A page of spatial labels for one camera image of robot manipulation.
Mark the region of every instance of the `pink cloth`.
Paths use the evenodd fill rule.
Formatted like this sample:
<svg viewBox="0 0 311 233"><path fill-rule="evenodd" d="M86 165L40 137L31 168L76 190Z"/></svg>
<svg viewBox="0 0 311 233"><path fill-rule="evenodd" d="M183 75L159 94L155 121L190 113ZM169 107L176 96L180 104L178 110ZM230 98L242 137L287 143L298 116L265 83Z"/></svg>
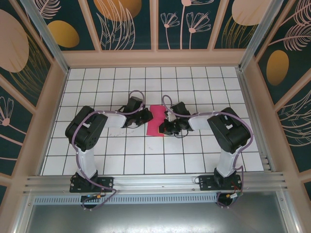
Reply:
<svg viewBox="0 0 311 233"><path fill-rule="evenodd" d="M151 105L150 112L153 119L148 122L147 133L148 136L164 137L164 134L159 133L159 126L164 122L166 108L162 105Z"/></svg>

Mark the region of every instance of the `yellow oval shape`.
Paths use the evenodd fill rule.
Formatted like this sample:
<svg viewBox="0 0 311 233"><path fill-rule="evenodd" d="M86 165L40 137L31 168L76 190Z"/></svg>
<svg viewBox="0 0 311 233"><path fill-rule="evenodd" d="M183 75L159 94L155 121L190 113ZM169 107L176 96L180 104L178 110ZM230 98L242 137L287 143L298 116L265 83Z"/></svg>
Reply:
<svg viewBox="0 0 311 233"><path fill-rule="evenodd" d="M20 72L27 64L29 44L21 24L0 9L0 67L9 72Z"/></svg>
<svg viewBox="0 0 311 233"><path fill-rule="evenodd" d="M289 67L289 59L285 52L274 51L267 64L267 79L273 86L279 85L285 78Z"/></svg>
<svg viewBox="0 0 311 233"><path fill-rule="evenodd" d="M112 21L126 21L126 16L121 12L119 2L124 10L128 9L132 18L137 16L141 10L141 0L94 0L99 12Z"/></svg>
<svg viewBox="0 0 311 233"><path fill-rule="evenodd" d="M58 45L73 48L80 42L77 31L68 23L56 20L48 24L55 41Z"/></svg>
<svg viewBox="0 0 311 233"><path fill-rule="evenodd" d="M260 23L271 0L235 0L232 5L233 20L243 26Z"/></svg>

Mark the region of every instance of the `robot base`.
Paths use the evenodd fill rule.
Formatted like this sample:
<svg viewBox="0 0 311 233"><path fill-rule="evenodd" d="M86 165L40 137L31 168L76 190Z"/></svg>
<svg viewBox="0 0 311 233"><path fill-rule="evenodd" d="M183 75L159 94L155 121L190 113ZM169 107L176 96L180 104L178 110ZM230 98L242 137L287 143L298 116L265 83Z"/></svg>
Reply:
<svg viewBox="0 0 311 233"><path fill-rule="evenodd" d="M215 169L214 175L202 175L198 179L201 191L234 190L234 186L242 188L241 177L236 172L222 177Z"/></svg>
<svg viewBox="0 0 311 233"><path fill-rule="evenodd" d="M95 183L98 183L105 187L113 187L113 177L98 177L98 174L96 174L91 178L92 181ZM101 188L91 184L86 179L84 179L82 176L80 176L78 173L76 173L71 179L70 179L70 189L69 192L71 193L101 193L106 192L110 193L111 190L102 190Z"/></svg>

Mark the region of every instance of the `white tile floor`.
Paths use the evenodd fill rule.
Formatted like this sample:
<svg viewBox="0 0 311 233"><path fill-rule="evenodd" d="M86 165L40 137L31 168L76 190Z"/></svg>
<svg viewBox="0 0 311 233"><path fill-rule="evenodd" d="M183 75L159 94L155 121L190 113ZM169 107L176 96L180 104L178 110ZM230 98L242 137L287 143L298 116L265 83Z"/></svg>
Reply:
<svg viewBox="0 0 311 233"><path fill-rule="evenodd" d="M161 104L163 95L183 101L190 113L220 111L228 106L250 124L234 67L133 67L71 69L59 109L43 175L72 175L74 150L65 129L84 105L116 110L128 92L143 91L146 105ZM137 129L105 129L95 147L99 174L172 174L213 172L220 147L211 130L150 137L147 125ZM247 171L263 171L256 142L237 160Z"/></svg>

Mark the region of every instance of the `black mounting plate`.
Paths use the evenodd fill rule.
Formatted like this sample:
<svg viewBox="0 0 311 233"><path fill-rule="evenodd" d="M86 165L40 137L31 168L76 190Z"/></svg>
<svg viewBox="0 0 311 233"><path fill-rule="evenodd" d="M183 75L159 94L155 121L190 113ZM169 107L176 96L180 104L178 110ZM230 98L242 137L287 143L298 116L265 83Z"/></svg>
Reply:
<svg viewBox="0 0 311 233"><path fill-rule="evenodd" d="M198 176L199 185L201 191L219 191L219 190L234 190L234 185L224 185L223 187L219 187L217 183L214 181L214 175L202 175ZM242 188L241 177L239 175L232 176L232 182L239 189Z"/></svg>
<svg viewBox="0 0 311 233"><path fill-rule="evenodd" d="M98 177L97 178L97 183L105 186L105 187L110 187L113 188L113 177ZM88 185L80 185L79 183L79 178L73 177L71 179L71 185L69 192L71 193L100 193L100 192L106 192L106 193L111 193L112 190L101 190L101 188L95 186L93 189L91 189L91 186Z"/></svg>

